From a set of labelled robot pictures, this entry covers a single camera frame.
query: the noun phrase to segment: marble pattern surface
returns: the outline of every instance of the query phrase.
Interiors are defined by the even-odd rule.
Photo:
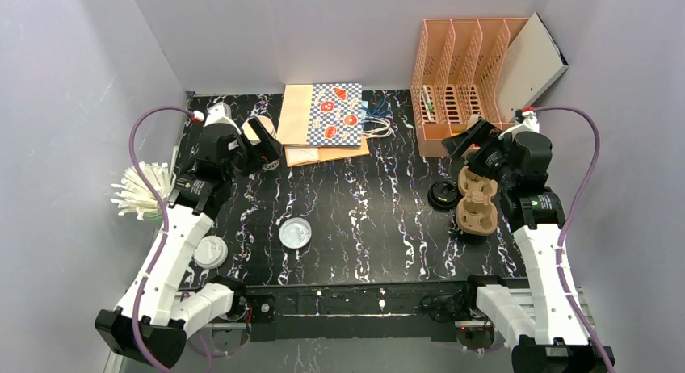
[[[418,154],[408,90],[364,91],[374,108],[386,97],[394,136],[374,139],[371,153],[315,165],[238,178],[209,234],[222,237],[229,257],[217,270],[193,261],[181,288],[198,287],[215,275],[230,275],[249,285],[389,283],[465,279],[471,274],[525,276],[519,248],[504,217],[487,242],[470,245],[456,239],[451,212],[437,212],[426,201],[430,185],[457,175],[461,160]],[[277,125],[281,94],[198,96],[188,107],[204,111],[230,105],[233,119],[265,115]],[[202,126],[188,121],[176,169],[196,153]],[[309,245],[284,248],[279,226],[305,218],[313,227]]]

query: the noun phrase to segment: brown cup holder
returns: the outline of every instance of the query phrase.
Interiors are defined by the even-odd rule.
[[[464,198],[456,205],[456,224],[465,233],[487,236],[497,228],[497,208],[492,198],[497,183],[475,175],[467,167],[459,172],[457,186]]]

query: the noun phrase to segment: white cup lid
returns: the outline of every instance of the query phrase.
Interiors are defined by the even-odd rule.
[[[198,266],[213,270],[224,263],[229,254],[229,247],[217,236],[206,236],[197,245],[193,258]]]
[[[287,248],[302,248],[311,238],[312,226],[304,218],[291,218],[280,225],[279,239]]]

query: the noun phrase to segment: black cup lid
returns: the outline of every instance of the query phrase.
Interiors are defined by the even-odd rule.
[[[456,207],[461,198],[459,189],[452,181],[438,181],[428,190],[428,203],[438,210],[450,210]]]

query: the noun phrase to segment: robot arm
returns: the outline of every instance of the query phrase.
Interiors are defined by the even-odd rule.
[[[114,310],[100,310],[95,319],[112,351],[148,363],[138,350],[132,334],[134,321],[150,353],[164,366],[172,367],[183,352],[186,340],[209,321],[230,312],[242,284],[216,277],[187,300],[174,303],[178,285],[200,240],[212,227],[221,206],[229,199],[233,179],[258,170],[273,169],[281,146],[258,119],[248,120],[260,142],[252,144],[225,111],[210,109],[204,121],[198,152],[192,167],[182,170],[174,185],[166,210],[169,232],[160,232],[141,271]],[[203,120],[197,114],[194,120]],[[166,245],[149,275],[145,273],[166,234]],[[143,277],[145,290],[133,318],[133,305]]]
[[[518,111],[517,120],[519,125],[503,132],[480,119],[466,132],[443,140],[443,145],[451,157],[460,157],[473,144],[480,147],[466,157],[466,164],[475,174],[498,182],[502,214],[526,265],[536,319],[512,299],[498,277],[469,278],[464,306],[478,308],[493,321],[513,349],[514,372],[606,371],[597,346],[569,303],[569,295],[578,302],[578,293],[565,249],[557,247],[565,215],[557,195],[545,186],[552,143],[538,133],[531,108]],[[569,294],[560,283],[559,270]],[[611,348],[604,349],[613,362]]]

